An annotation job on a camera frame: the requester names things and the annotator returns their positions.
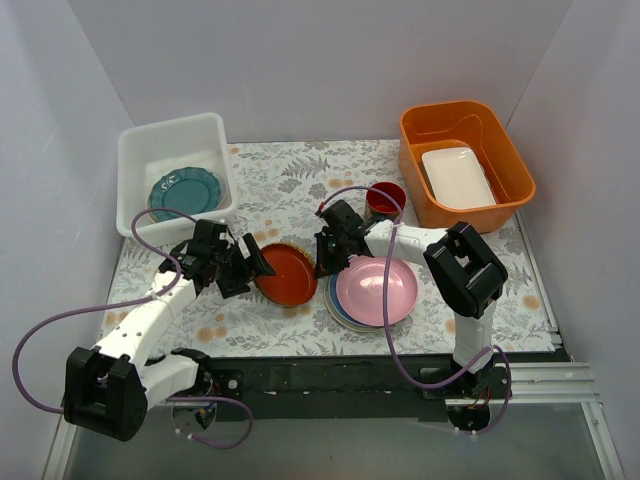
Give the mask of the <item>pink round plate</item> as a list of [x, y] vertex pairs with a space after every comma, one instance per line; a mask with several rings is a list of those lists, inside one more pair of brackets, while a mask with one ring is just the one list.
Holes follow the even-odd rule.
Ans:
[[[384, 258], [355, 257], [335, 276], [334, 290], [342, 309], [353, 320], [370, 327], [383, 327]], [[389, 324], [409, 316], [418, 298], [417, 277], [402, 260], [393, 259], [388, 280]]]

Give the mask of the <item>teal scalloped plate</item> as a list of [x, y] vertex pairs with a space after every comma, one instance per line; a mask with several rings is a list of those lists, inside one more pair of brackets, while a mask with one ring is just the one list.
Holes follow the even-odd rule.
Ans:
[[227, 185], [216, 173], [201, 167], [175, 169], [152, 187], [147, 205], [155, 222], [178, 218], [174, 210], [189, 216], [216, 210], [226, 196]]

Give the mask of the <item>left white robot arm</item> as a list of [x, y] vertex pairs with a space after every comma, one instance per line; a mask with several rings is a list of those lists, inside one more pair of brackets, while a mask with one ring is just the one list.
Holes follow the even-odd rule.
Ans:
[[227, 225], [197, 221], [192, 238], [165, 254], [144, 302], [93, 347], [78, 347], [69, 355], [64, 419], [128, 441], [156, 405], [173, 396], [205, 398], [214, 386], [208, 355], [178, 348], [153, 360], [152, 351], [181, 311], [210, 285], [230, 298], [274, 273], [252, 234], [236, 241]]

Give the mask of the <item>red gold rimmed plate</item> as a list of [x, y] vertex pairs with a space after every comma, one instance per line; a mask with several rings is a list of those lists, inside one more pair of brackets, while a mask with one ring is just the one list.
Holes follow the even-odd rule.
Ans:
[[268, 300], [284, 307], [296, 307], [313, 298], [318, 281], [309, 255], [285, 243], [267, 245], [261, 253], [275, 271], [273, 276], [255, 279], [257, 288]]

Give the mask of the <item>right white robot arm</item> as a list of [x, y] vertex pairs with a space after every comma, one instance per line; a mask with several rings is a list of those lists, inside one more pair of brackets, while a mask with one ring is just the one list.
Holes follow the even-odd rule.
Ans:
[[[460, 395], [469, 398], [486, 389], [492, 355], [502, 351], [492, 343], [493, 314], [508, 274], [474, 227], [466, 222], [449, 229], [412, 227], [400, 217], [391, 220], [380, 215], [365, 220], [344, 200], [321, 203], [316, 215], [325, 222], [315, 234], [316, 277], [350, 268], [350, 259], [355, 256], [385, 260], [379, 311], [391, 358], [401, 375], [421, 390], [454, 385]], [[395, 350], [389, 311], [394, 260], [428, 268], [442, 299], [454, 313], [456, 340], [451, 367], [449, 375], [438, 382], [416, 380]]]

